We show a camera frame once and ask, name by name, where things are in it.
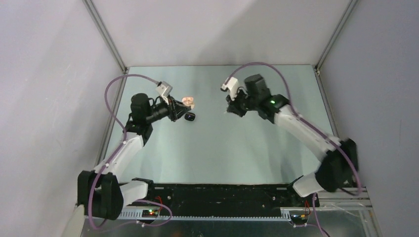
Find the beige earbud charging case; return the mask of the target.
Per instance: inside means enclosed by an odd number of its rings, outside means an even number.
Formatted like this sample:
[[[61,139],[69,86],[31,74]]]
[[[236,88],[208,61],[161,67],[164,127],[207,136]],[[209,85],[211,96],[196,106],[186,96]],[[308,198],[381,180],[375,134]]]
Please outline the beige earbud charging case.
[[[195,107],[195,102],[194,102],[193,97],[190,97],[190,96],[183,97],[181,101],[185,106],[190,107],[190,109],[193,109]]]

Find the black earbud charging case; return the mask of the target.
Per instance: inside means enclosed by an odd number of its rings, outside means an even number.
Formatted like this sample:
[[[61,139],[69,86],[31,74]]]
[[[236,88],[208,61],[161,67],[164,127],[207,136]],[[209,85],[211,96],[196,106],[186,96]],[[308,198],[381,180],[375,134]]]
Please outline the black earbud charging case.
[[[192,112],[187,112],[187,113],[184,115],[184,118],[185,118],[187,121],[194,121],[194,120],[196,119],[196,115],[195,115],[194,113],[192,113]]]

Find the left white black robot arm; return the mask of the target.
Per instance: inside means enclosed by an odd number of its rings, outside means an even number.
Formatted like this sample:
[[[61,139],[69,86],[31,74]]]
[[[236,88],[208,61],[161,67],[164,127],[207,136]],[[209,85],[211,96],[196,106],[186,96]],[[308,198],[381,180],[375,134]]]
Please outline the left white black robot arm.
[[[87,217],[116,220],[125,206],[136,201],[146,206],[155,202],[156,192],[150,189],[153,181],[133,178],[123,184],[121,175],[148,142],[154,122],[163,118],[177,121],[195,106],[193,97],[184,97],[181,101],[172,96],[158,99],[156,103],[145,93],[132,96],[131,112],[120,143],[94,170],[79,174],[77,204],[84,206]]]

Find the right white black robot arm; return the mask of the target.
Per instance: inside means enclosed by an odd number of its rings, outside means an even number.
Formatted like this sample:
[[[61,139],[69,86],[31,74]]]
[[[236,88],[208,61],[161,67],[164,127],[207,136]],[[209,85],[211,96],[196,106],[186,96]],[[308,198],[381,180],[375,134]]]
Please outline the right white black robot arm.
[[[301,206],[307,196],[319,191],[333,193],[343,190],[345,183],[352,180],[353,171],[357,170],[356,143],[327,135],[305,120],[288,98],[271,94],[260,74],[246,78],[245,87],[231,77],[220,89],[229,93],[226,96],[227,112],[243,117],[247,112],[256,111],[262,119],[285,129],[302,142],[320,162],[316,171],[295,179],[289,185],[291,190],[287,199],[291,205]]]

